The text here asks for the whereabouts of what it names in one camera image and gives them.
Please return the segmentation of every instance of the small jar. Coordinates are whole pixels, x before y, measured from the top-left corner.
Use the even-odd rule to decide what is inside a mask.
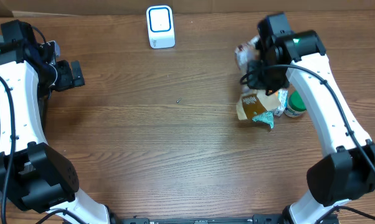
[[[287,100],[287,106],[285,109],[285,114],[291,118],[296,118],[305,113],[306,107],[302,101],[300,95],[297,91],[294,91],[293,94]]]

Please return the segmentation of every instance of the pile of objects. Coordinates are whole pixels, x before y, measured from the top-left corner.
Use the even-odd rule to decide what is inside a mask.
[[[250,75],[252,70],[261,66],[260,51],[255,47],[259,40],[260,37],[255,36],[235,49],[235,59],[244,76]],[[259,80],[256,85],[260,86],[261,81]],[[288,85],[269,95],[266,90],[261,90],[261,87],[252,89],[243,84],[240,100],[236,104],[239,120],[260,121],[273,128],[273,116],[280,117],[283,112],[292,118],[301,116],[306,111],[305,105],[297,91],[288,97],[287,88]]]

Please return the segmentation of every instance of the blue outline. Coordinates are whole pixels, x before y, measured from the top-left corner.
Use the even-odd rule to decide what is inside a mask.
[[[151,16],[150,16],[150,11],[152,11],[153,9],[167,9],[168,11],[168,22],[169,22],[169,29],[168,30],[159,30],[159,31],[154,31],[152,28],[151,28]],[[167,31],[170,31],[171,30],[171,16],[170,16],[170,13],[169,13],[169,9],[167,7],[159,7],[159,8],[152,8],[149,10],[149,24],[150,24],[150,30],[152,32],[167,32]]]

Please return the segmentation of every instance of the green lid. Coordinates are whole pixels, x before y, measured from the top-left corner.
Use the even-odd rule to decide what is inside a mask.
[[[299,112],[306,111],[304,102],[302,101],[297,91],[294,91],[294,93],[289,97],[288,104],[295,111],[299,111]]]

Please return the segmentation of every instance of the wooden table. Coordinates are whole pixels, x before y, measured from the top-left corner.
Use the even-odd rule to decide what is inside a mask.
[[[321,159],[309,116],[283,115],[269,131],[235,113],[234,49],[268,13],[176,14],[176,46],[167,50],[150,49],[145,16],[22,19],[56,40],[63,59],[81,63],[86,85],[52,95],[45,130],[81,188],[123,218],[251,216],[296,202]],[[375,11],[287,17],[293,30],[319,33],[337,84],[375,141]],[[375,192],[349,205],[375,215]],[[9,223],[43,216],[8,206]],[[372,223],[348,212],[341,221]]]

